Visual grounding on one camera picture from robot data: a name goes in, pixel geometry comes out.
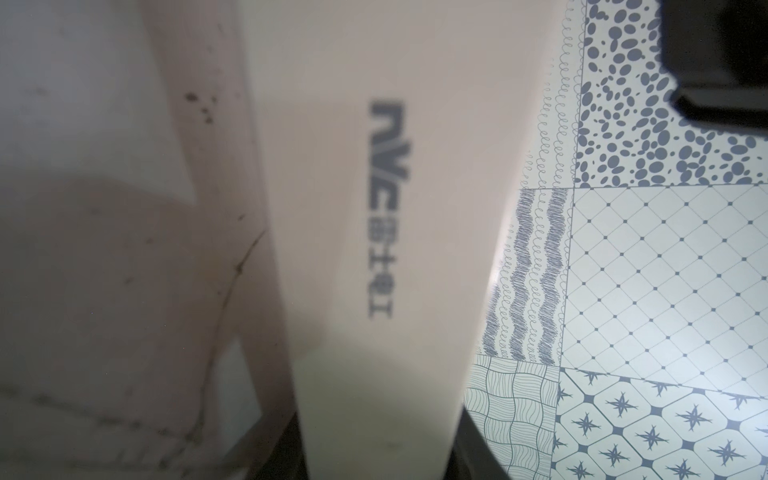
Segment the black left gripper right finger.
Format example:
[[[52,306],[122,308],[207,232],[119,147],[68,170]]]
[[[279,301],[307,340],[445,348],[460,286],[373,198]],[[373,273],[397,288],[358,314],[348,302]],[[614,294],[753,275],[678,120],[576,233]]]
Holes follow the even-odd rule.
[[[479,429],[463,407],[449,457],[449,480],[508,480]]]

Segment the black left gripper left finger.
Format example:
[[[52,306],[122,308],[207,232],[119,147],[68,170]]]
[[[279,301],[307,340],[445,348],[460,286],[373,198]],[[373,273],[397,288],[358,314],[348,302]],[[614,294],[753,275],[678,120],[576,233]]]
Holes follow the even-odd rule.
[[[254,480],[308,480],[298,415],[284,429],[269,457],[251,467]]]

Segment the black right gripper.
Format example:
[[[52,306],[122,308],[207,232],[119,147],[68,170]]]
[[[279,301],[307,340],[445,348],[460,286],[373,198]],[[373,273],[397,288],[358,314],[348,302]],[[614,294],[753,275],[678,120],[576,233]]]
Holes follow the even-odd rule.
[[[767,126],[767,3],[660,3],[662,64],[671,104],[702,128]]]

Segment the beige red power strip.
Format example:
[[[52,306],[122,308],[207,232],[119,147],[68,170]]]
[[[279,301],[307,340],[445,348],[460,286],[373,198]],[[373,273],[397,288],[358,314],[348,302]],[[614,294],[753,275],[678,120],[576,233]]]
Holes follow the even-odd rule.
[[[558,1],[146,1],[239,73],[312,479],[447,470]]]

